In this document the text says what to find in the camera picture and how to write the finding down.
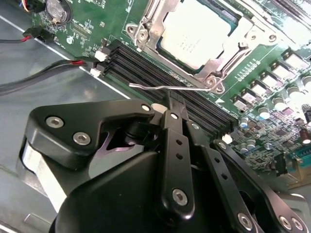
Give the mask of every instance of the screw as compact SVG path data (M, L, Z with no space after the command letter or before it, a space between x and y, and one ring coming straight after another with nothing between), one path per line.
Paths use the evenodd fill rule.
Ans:
M148 29L151 29L151 28L152 28L152 23L151 23L151 22L147 23L147 24L146 24L146 27L147 27Z
M171 113L171 117L173 117L175 120L178 119L178 116L175 113Z
M148 32L146 30L141 30L139 32L139 40L140 41L145 41L148 39Z
M196 130L200 129L200 127L197 124L195 124L195 123L192 123L192 127L195 128Z
M145 110L147 112L150 111L150 108L145 104L143 104L141 107L143 108L143 110Z
M74 43L74 39L72 36L68 36L67 39L66 39L66 42L70 45L72 45Z
M80 146L86 146L91 142L91 138L89 137L89 135L84 132L75 133L73 135L73 140Z
M276 35L270 35L269 36L269 41L270 42L275 42L275 40L276 40Z
M216 88L216 92L221 93L222 91L223 91L223 88L222 88L222 87L217 87L217 88Z
M221 148L223 148L224 150L227 149L227 147L225 146L225 144L222 143L222 142L218 143L218 145L219 145Z
M292 217L292 221L299 230L303 231L303 226L296 218Z
M253 224L251 220L243 213L238 213L239 222L244 226L245 229L251 231L253 229Z
M264 147L266 150L272 150L272 144L271 143L264 144Z
M178 188L173 190L173 199L178 205L181 206L185 206L188 203L188 198L186 194Z
M57 117L57 116L52 116L52 117L48 117L45 122L47 123L48 126L50 126L51 128L61 128L64 126L64 122L61 118Z
M288 221L286 218L284 218L283 216L281 216L279 219L280 219L280 221L281 221L283 227L285 227L287 230L291 230L291 229L292 229L291 224L289 223L289 221Z
M133 27L128 27L128 28L127 28L127 31L128 31L129 33L133 33L133 32L134 32L134 28L133 28Z

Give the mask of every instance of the green circuit board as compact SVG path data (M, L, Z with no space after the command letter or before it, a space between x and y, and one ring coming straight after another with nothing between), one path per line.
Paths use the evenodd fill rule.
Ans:
M243 10L234 0L227 0L227 2ZM309 1L293 0L293 2L301 7L310 9L309 12L311 12ZM47 17L46 12L33 15L34 25L44 26L53 33L55 35L55 43L64 50L74 56L94 56L104 39L108 43L115 39L120 40L133 50L136 50L132 39L126 33L125 26L128 23L139 23L148 0L68 0L68 3L73 12L73 19L70 23L62 26L55 26ZM258 0L257 3L272 16L275 24L281 30L295 33L294 29L292 32L288 29L287 21L289 16L286 12L277 8L271 1ZM225 79L225 92L223 94L200 93L207 101L213 102L234 117L240 119L247 116L249 118L249 127L247 129L239 128L232 135L234 139L232 146L239 151L241 144L248 139L256 140L256 147L245 154L246 161L254 169L265 170L267 164L273 160L273 156L280 154L282 151L290 153L303 146L299 139L300 127L297 126L295 121L297 118L303 117L301 105L290 103L286 89L292 85L303 89L301 78L311 75L310 43L302 44L295 51L297 55L309 64L308 67L304 69L289 68L294 75L269 90L261 98L258 98L254 104L248 106L246 111L241 111L233 104L234 97L240 95L244 89L249 88L255 80L260 80L263 72L271 72L273 63L276 61L284 63L283 56L288 50L288 45L282 42L274 46L259 45ZM172 78L177 78L184 83L188 82L153 57L144 52L142 52L142 55L169 72ZM305 90L303 92L305 99L311 100L311 95ZM281 96L285 99L289 106L287 112L280 113L274 110L272 99L276 96ZM261 106L269 108L271 115L269 119L263 120L259 117L258 108Z

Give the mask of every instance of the capacitor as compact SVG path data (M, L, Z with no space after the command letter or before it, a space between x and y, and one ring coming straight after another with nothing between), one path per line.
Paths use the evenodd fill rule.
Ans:
M255 140L253 140L253 139L249 139L249 140L247 140L247 146L246 146L246 148L248 149L248 150L252 150L252 149L254 149L255 148L255 143L256 143L256 141Z
M240 127L243 128L243 129L246 129L248 126L248 117L241 117L240 119Z
M300 98L303 97L303 94L300 92L297 86L287 88L287 93L289 97L293 100L299 100Z
M304 114L305 114L307 124L311 126L311 111L310 110L305 111Z
M311 91L311 76L302 78L302 83L308 91Z
M248 152L248 149L246 148L246 143L242 143L242 144L241 144L240 153L241 153L241 154L244 154L244 153L246 153L246 152Z
M277 111L283 111L284 109L287 108L287 105L282 97L276 97L272 101L274 108Z
M258 113L259 113L259 117L261 119L269 119L270 118L270 113L269 113L269 109L267 107L261 107L258 109Z
M310 136L308 134L308 130L301 129L299 131L299 134L300 134L300 139L301 139L302 144L306 145L306 144L309 144L311 142Z

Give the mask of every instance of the black metal bracket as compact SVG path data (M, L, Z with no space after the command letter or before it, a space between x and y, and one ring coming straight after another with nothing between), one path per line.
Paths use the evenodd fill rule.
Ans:
M220 223L223 232L308 232L305 223L229 145L222 140L209 145L201 127L189 121L182 97L168 92L162 104L164 111L153 109L142 100L39 107L30 114L20 160L25 163L24 159L28 159L29 169L40 182L44 181L40 177L42 171L38 172L29 161L45 165L53 175L51 182L57 181L61 191L69 195L65 201L68 203L70 193L81 191L83 183L87 187L99 182L99 178L88 181L87 175L88 165L99 148L102 154L108 154L143 145L144 152L139 156L152 160L157 156L153 201L156 215L166 225L182 227L181 223L198 219L193 169L197 170L195 164L199 162L199 173L206 177L206 183L201 185L215 187L213 192L217 191L220 200L217 205L224 210L219 216L224 220ZM121 170L126 169L130 166L124 165ZM254 201L255 212L244 194Z

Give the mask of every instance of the cable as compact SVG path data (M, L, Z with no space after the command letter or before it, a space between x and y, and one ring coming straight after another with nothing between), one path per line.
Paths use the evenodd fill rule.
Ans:
M29 39L31 39L30 36L27 36L21 40L0 40L0 44L20 44L26 42Z
M24 89L28 86L36 84L40 81L46 80L49 77L55 76L57 74L73 70L78 68L81 65L84 65L83 61L68 61L61 60L51 64L40 72L33 74L32 76L25 78L23 80L6 83L0 85L0 96L5 96L13 92L17 92L21 89Z
M27 12L29 12L29 10L27 9L26 0L21 0L21 3L22 3L22 5L23 5L23 7L24 7L24 10L27 11Z

